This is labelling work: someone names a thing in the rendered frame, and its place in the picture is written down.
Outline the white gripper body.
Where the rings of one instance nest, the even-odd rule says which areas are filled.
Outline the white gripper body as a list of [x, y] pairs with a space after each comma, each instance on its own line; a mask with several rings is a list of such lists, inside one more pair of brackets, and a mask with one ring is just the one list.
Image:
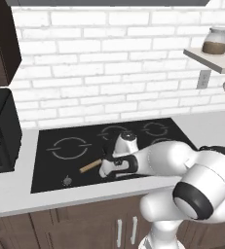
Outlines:
[[101, 178], [107, 177], [111, 172], [119, 169], [121, 162], [119, 160], [107, 160], [104, 159], [99, 169], [99, 175]]

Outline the black glass hob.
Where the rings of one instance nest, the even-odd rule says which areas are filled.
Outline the black glass hob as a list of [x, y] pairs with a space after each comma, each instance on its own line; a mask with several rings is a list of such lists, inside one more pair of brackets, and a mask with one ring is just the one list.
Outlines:
[[124, 131], [136, 135], [140, 149], [168, 140], [192, 143], [171, 118], [41, 130], [31, 192], [36, 194], [134, 179], [134, 174], [120, 177], [111, 174], [102, 178], [97, 166], [85, 173], [80, 171], [82, 167], [103, 158], [108, 147]]

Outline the brown cupboard door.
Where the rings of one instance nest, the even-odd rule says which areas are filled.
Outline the brown cupboard door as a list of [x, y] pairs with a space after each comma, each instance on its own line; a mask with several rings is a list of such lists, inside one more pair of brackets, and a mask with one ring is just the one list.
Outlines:
[[0, 217], [0, 249], [54, 249], [50, 210]]
[[[130, 198], [130, 207], [127, 213], [127, 229], [126, 229], [126, 240], [125, 240], [125, 249], [137, 249], [141, 240], [147, 235], [150, 231], [151, 224], [147, 222], [141, 215], [139, 209], [139, 203], [141, 196], [132, 196]], [[131, 231], [132, 231], [132, 217], [137, 216], [137, 231], [135, 244], [131, 245]]]
[[[126, 211], [120, 200], [56, 208], [50, 231], [54, 249], [124, 249]], [[117, 220], [123, 221], [121, 247], [117, 248]]]

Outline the black microwave oven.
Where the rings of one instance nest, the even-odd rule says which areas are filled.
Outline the black microwave oven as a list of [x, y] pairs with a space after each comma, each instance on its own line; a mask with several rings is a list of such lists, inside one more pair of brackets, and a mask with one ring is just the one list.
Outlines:
[[0, 173], [15, 170], [21, 137], [13, 94], [10, 89], [0, 89]]

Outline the glass jar with brown contents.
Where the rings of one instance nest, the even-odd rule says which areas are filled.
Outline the glass jar with brown contents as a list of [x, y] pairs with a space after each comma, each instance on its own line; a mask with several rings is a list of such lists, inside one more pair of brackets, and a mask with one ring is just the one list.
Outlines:
[[211, 27], [204, 40], [202, 52], [212, 55], [225, 54], [225, 27]]

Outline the grey range hood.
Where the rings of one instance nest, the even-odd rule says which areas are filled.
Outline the grey range hood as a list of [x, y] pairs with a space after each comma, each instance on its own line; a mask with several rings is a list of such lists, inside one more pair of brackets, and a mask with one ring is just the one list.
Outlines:
[[10, 7], [204, 7], [210, 0], [5, 0]]

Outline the grey wall outlet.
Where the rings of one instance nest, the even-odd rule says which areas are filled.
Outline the grey wall outlet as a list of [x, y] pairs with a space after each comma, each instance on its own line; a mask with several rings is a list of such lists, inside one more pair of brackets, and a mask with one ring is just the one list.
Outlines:
[[211, 71], [210, 70], [202, 70], [200, 72], [200, 76], [197, 82], [197, 89], [206, 89], [209, 78], [210, 78]]

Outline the pale wall shelf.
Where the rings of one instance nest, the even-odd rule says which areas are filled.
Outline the pale wall shelf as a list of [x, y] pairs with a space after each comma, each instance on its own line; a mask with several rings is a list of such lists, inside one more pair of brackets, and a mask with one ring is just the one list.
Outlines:
[[183, 53], [211, 70], [219, 74], [225, 74], [225, 54], [206, 54], [200, 48], [185, 49]]

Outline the dark brown wall cupboard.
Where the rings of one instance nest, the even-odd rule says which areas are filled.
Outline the dark brown wall cupboard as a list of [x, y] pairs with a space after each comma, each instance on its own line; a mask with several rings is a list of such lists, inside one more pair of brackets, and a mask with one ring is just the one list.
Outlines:
[[0, 87], [8, 86], [21, 63], [19, 41], [11, 7], [0, 0]]

